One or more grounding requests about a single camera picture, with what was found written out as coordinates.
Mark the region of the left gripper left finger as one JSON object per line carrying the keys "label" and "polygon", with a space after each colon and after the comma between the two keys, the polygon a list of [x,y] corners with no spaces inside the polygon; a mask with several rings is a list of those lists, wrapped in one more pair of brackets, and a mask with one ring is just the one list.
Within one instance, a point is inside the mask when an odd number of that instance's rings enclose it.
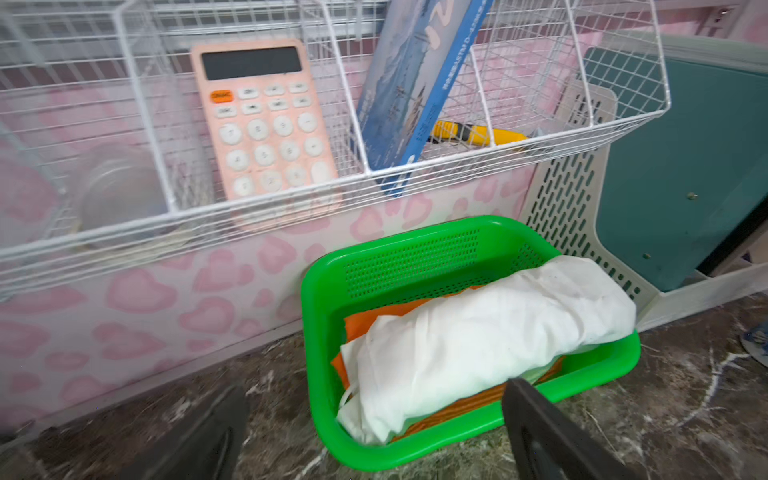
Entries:
{"label": "left gripper left finger", "polygon": [[245,440],[248,416],[243,387],[221,387],[145,448],[116,477],[231,479]]}

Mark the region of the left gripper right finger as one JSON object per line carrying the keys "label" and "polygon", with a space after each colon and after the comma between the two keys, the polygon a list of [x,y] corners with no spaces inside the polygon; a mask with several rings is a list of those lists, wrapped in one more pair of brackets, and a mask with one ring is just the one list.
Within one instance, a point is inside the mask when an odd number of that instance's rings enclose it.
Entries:
{"label": "left gripper right finger", "polygon": [[637,476],[523,379],[501,400],[521,479],[635,479]]}

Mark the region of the white shorts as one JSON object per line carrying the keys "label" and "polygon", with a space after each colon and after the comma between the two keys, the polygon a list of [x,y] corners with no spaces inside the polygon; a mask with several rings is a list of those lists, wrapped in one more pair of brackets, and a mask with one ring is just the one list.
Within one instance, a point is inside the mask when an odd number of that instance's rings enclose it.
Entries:
{"label": "white shorts", "polygon": [[635,329],[636,306],[594,261],[565,255],[476,289],[380,316],[345,348],[354,399],[337,420],[381,445],[411,419]]}

